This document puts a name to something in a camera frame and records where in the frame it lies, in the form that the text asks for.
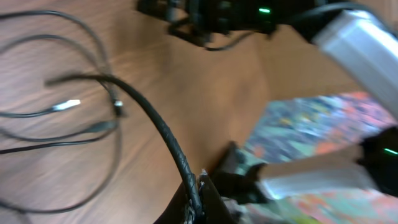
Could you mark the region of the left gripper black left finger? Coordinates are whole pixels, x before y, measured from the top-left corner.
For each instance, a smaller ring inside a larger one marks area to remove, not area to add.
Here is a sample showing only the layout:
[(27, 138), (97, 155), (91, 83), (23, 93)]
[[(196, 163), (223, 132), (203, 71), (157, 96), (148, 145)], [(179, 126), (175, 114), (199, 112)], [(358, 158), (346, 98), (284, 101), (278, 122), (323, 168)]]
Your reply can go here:
[(190, 201), (181, 183), (160, 217), (154, 224), (184, 224), (190, 222)]

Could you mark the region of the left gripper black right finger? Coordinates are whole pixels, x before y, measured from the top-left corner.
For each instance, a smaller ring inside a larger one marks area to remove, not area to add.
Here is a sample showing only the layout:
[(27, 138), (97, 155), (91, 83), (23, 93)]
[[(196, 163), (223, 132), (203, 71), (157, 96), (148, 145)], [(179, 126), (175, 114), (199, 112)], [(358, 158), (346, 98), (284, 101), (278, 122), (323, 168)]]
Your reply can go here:
[(236, 224), (206, 170), (202, 170), (199, 181), (199, 194), (203, 209), (200, 223)]

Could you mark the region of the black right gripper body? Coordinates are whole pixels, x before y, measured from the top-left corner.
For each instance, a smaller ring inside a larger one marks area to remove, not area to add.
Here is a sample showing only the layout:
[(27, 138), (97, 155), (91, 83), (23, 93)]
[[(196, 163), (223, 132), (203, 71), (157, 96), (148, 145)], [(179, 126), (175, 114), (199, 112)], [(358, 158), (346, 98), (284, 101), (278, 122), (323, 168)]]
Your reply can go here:
[(276, 2), (268, 0), (138, 0), (136, 8), (167, 21), (168, 34), (198, 47), (211, 42), (213, 34), (245, 31), (228, 47), (254, 32), (271, 34), (278, 16)]

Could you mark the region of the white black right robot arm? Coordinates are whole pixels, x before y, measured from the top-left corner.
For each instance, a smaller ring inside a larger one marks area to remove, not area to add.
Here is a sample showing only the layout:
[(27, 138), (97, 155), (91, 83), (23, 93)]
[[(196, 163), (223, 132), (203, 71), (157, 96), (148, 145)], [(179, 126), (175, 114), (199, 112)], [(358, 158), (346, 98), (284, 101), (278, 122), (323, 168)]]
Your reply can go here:
[[(397, 34), (365, 5), (351, 1), (141, 0), (139, 12), (169, 23), (168, 33), (207, 48), (215, 33), (271, 35), (293, 27), (344, 68), (388, 112), (397, 115)], [(239, 180), (265, 198), (329, 190), (377, 190), (397, 195), (397, 128), (336, 152), (258, 165)]]

